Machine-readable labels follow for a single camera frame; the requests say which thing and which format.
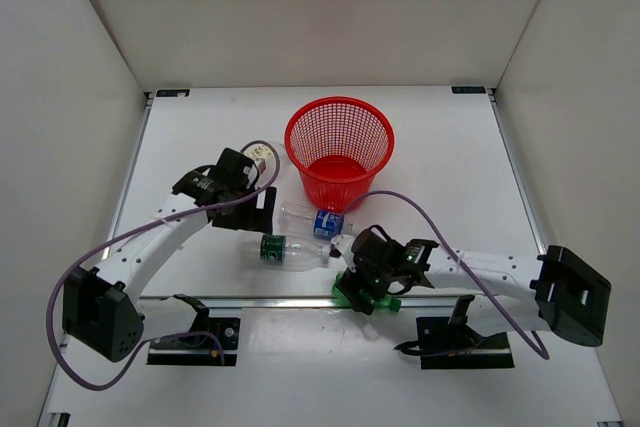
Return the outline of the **green plastic bottle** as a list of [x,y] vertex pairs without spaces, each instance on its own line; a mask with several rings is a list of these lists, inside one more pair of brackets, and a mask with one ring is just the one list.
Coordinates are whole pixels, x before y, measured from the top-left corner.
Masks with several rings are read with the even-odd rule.
[[336,276],[332,294],[340,305],[367,316],[377,310],[396,313],[401,309],[401,301],[388,292],[388,285],[380,278],[368,279],[351,270]]

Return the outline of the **clear bottle blue label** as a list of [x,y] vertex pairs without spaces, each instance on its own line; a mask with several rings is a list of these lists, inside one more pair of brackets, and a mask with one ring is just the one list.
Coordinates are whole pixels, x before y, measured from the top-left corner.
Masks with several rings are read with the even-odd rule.
[[353,235],[355,232],[354,224],[344,215],[291,202],[282,203],[278,224],[283,233],[327,241],[338,235]]

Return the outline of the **clear bottle green label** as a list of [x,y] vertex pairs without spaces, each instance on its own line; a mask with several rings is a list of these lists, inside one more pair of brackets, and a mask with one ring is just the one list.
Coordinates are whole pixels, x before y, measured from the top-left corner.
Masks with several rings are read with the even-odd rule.
[[331,247],[295,235],[243,232],[237,254],[246,269],[305,272],[328,266]]

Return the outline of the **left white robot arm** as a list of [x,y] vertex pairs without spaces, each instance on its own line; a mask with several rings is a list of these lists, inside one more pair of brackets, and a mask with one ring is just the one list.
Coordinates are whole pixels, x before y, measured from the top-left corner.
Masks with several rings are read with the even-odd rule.
[[280,159],[270,144],[226,148],[218,161],[188,171],[156,211],[150,229],[117,242],[89,269],[64,282],[64,331],[112,362],[146,340],[176,335],[198,347],[210,333],[209,310],[186,294],[146,303],[141,296],[159,269],[208,225],[269,234]]

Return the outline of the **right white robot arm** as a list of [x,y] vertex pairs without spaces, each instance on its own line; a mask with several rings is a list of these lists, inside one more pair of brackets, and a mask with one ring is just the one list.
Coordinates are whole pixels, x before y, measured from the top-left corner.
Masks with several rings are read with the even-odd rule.
[[337,295],[365,315],[398,310],[415,287],[468,290],[449,322],[460,346],[518,328],[585,347],[604,340],[611,284],[566,247],[552,245],[537,257],[483,254],[425,239],[400,244],[373,225],[334,237],[330,255],[346,265],[334,283]]

